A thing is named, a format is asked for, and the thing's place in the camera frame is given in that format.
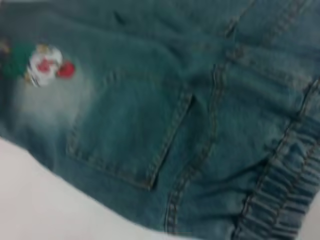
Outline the blue denim shorts with print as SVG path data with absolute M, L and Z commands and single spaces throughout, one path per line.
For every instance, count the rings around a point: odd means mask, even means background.
M 144 227 L 295 240 L 320 0 L 0 0 L 0 137 Z

